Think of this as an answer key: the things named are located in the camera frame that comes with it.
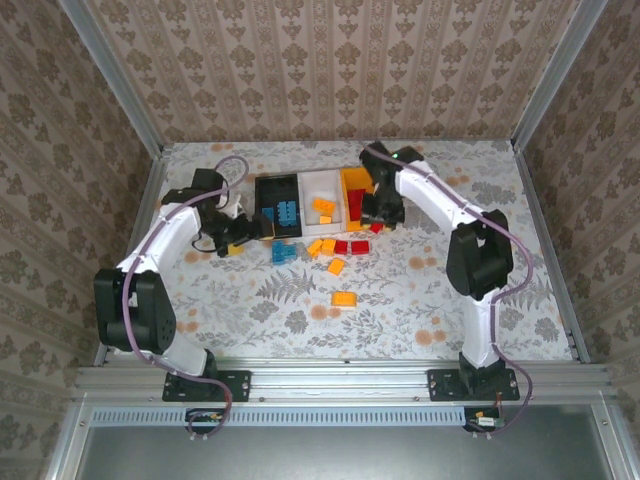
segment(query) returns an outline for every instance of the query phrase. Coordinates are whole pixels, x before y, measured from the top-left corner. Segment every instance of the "red lego brick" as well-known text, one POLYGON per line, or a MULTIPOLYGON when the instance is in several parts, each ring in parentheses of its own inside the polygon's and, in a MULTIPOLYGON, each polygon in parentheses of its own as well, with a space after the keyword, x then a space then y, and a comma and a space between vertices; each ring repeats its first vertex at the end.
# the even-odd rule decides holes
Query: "red lego brick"
POLYGON ((352 255, 366 255, 367 253, 369 253, 369 242, 366 240, 351 242, 352 255))
POLYGON ((346 255, 349 251, 349 242, 343 242, 342 240, 336 241, 336 248, 333 249, 333 253, 338 255, 346 255))
POLYGON ((366 193, 365 189, 347 191, 347 201, 349 202, 349 220, 360 220, 362 212, 362 197, 366 193))

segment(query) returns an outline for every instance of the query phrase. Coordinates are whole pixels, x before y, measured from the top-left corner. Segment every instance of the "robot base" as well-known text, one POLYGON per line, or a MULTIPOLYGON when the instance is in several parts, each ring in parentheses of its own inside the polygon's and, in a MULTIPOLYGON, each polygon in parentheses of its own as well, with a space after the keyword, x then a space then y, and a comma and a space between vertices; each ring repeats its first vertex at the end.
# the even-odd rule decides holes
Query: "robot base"
POLYGON ((515 372, 505 368, 502 360, 486 368, 473 368, 462 353, 460 369, 427 371, 429 398, 432 402, 487 401, 499 393, 503 401, 520 400, 515 372))
MULTIPOLYGON (((216 380, 221 381, 233 395, 233 402, 249 401, 251 391, 251 371, 218 371, 216 380)), ((224 392, 211 383, 199 383, 185 380, 167 373, 162 392, 163 402, 224 402, 224 392)))

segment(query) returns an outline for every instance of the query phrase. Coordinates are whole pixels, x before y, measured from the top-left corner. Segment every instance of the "beige patterned wall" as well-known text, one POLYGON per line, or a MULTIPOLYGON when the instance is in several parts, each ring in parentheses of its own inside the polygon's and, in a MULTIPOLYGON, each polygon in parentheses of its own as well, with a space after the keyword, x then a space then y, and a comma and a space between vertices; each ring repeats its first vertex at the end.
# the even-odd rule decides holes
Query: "beige patterned wall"
POLYGON ((507 138, 579 0, 88 0, 165 142, 507 138))
POLYGON ((640 445, 640 1, 610 0, 525 156, 597 362, 640 445))
POLYGON ((0 479, 37 478, 150 159, 56 2, 0 2, 0 479))

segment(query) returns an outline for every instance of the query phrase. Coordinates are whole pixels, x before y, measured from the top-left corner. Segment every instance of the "yellow lego brick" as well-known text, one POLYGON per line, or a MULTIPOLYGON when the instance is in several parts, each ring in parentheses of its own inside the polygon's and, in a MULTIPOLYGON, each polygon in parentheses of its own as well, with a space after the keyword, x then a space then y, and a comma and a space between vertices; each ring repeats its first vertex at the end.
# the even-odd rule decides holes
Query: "yellow lego brick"
POLYGON ((336 248, 336 241, 333 238, 325 238, 322 242, 322 254, 333 257, 333 250, 336 248))
POLYGON ((316 258, 320 253, 321 248, 322 248, 322 240, 317 239, 307 248, 307 252, 309 252, 309 255, 311 255, 311 258, 316 258))
POLYGON ((333 273, 336 277, 340 275, 340 272, 344 268, 344 261, 334 258, 329 265, 329 272, 333 273))
POLYGON ((333 307, 355 307, 357 295, 353 292, 333 292, 331 294, 331 306, 333 307))
POLYGON ((333 211, 336 209, 336 204, 335 202, 330 202, 329 200, 325 200, 324 198, 315 198, 313 200, 312 207, 316 212, 320 212, 322 215, 330 217, 333 211))
POLYGON ((244 245, 239 245, 237 247, 235 245, 229 245, 230 256, 240 255, 242 252, 244 252, 244 245))

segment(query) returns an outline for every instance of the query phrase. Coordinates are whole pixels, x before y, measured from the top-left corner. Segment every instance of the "blue lego brick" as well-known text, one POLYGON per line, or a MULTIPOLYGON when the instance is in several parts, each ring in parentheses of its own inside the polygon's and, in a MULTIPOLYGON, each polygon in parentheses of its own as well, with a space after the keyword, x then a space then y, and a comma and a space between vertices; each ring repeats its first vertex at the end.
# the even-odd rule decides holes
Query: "blue lego brick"
POLYGON ((267 217, 269 220, 271 220, 271 223, 273 223, 273 208, 269 207, 269 208, 263 208, 262 209, 262 213, 264 214, 265 217, 267 217))
POLYGON ((282 265, 285 263, 284 244, 282 242, 273 242, 271 246, 271 261, 274 265, 282 265))
POLYGON ((295 227, 298 224, 298 219, 296 218, 296 202, 287 202, 287 215, 289 217, 289 226, 295 227))
POLYGON ((295 245, 285 245, 283 254, 285 260, 295 260, 297 257, 295 245))
POLYGON ((295 201, 278 203, 278 223, 283 227, 295 227, 298 224, 295 201))

